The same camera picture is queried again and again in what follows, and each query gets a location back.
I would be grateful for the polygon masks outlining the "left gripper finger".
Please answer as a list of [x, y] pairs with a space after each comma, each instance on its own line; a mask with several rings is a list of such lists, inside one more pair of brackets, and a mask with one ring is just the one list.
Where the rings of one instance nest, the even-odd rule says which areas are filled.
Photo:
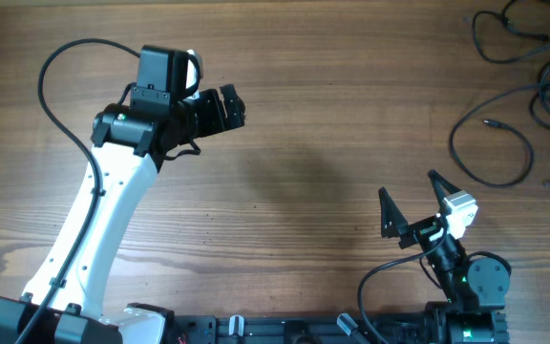
[[223, 96], [223, 105], [227, 110], [243, 110], [244, 103], [238, 96], [233, 84], [226, 84], [220, 87]]
[[245, 122], [245, 105], [243, 102], [226, 102], [224, 104], [226, 110], [225, 130], [234, 130], [244, 126]]

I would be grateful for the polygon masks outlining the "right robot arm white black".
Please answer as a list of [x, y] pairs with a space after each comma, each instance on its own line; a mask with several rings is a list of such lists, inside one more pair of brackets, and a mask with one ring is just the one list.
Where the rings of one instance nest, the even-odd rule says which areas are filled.
[[384, 188], [378, 191], [381, 235], [397, 238], [400, 248], [419, 246], [420, 263], [444, 293], [444, 302], [429, 302], [422, 312], [381, 314], [372, 326], [389, 343], [508, 343], [505, 295], [512, 267], [488, 251], [468, 253], [461, 238], [478, 212], [476, 199], [436, 171], [428, 173], [437, 212], [409, 223]]

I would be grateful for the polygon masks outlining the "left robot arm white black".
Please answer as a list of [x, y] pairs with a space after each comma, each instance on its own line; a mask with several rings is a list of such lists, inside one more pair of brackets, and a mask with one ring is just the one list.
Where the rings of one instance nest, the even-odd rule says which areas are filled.
[[137, 79], [93, 123], [88, 165], [46, 260], [16, 299], [0, 297], [0, 343], [185, 343], [172, 311], [132, 303], [108, 316], [112, 264], [140, 200], [163, 164], [197, 156], [197, 139], [240, 128], [232, 85], [202, 90], [194, 51], [145, 46]]

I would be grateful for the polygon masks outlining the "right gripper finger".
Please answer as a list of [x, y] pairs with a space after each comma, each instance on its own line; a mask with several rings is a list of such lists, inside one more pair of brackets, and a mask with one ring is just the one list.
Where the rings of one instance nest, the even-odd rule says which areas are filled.
[[448, 195], [453, 195], [459, 192], [460, 189], [447, 181], [444, 177], [442, 177], [433, 169], [428, 172], [428, 177], [431, 181], [436, 199], [438, 200], [439, 213], [441, 215], [448, 215], [450, 211], [447, 209], [447, 206], [445, 204], [445, 198]]
[[381, 236], [401, 237], [408, 232], [408, 222], [385, 187], [378, 191], [381, 210]]

